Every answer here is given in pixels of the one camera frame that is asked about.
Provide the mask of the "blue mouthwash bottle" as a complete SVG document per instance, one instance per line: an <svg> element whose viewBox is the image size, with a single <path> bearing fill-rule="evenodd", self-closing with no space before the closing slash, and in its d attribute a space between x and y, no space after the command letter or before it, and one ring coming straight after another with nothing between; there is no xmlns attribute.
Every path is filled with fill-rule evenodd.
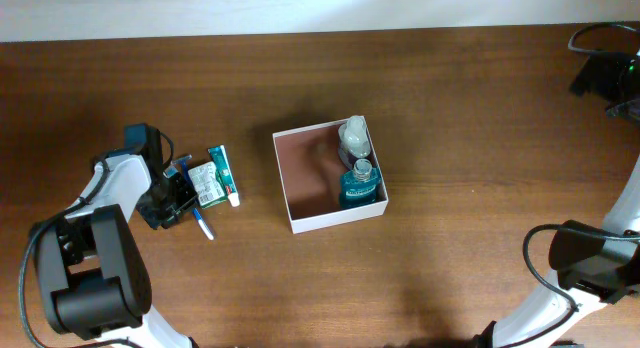
<svg viewBox="0 0 640 348"><path fill-rule="evenodd" d="M368 159L358 159L340 178L339 204L343 209L375 203L382 176Z"/></svg>

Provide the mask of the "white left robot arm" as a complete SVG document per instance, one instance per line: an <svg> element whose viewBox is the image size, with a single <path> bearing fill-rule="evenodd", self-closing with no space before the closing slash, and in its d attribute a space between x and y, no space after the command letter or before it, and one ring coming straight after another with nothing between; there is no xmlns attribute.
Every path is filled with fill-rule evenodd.
<svg viewBox="0 0 640 348"><path fill-rule="evenodd" d="M33 225L23 260L35 265L45 317L86 347L193 347L152 303L148 270L129 227L139 213L170 228L197 194L163 155L167 136L146 123L124 130L124 145L96 156L74 203Z"/></svg>

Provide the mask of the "blue white toothbrush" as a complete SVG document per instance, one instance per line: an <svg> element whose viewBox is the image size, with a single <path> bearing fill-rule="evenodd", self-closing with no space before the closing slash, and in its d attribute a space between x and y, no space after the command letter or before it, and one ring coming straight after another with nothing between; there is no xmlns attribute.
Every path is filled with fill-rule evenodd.
<svg viewBox="0 0 640 348"><path fill-rule="evenodd" d="M207 237L207 239L210 240L210 241L214 241L215 240L215 235L214 235L213 231L209 228L208 224L205 222L205 220L202 217L199 209L198 208L194 208L192 210L192 214L193 214L194 218L196 219L200 229L202 230L204 235Z"/></svg>

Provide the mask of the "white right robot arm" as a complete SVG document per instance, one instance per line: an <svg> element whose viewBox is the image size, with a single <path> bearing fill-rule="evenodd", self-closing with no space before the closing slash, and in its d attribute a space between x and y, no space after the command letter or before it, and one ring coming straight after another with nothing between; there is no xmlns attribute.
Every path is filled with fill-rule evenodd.
<svg viewBox="0 0 640 348"><path fill-rule="evenodd" d="M639 125L639 50L613 59L597 53L603 55L588 58L570 90L604 97L610 103L607 116ZM529 254L533 236L543 231L555 231L545 277ZM599 228L575 220L540 225L526 234L522 253L539 285L513 313L476 335L470 347L584 347L561 337L589 314L639 294L639 156Z"/></svg>

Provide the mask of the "clear sanitizer bottle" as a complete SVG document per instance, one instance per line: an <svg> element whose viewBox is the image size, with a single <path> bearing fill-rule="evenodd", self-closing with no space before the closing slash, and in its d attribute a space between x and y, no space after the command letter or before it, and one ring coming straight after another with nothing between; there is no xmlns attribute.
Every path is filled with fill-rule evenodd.
<svg viewBox="0 0 640 348"><path fill-rule="evenodd" d="M349 170L358 159L367 159L370 156L371 144L363 116L351 116L339 127L338 135L338 155Z"/></svg>

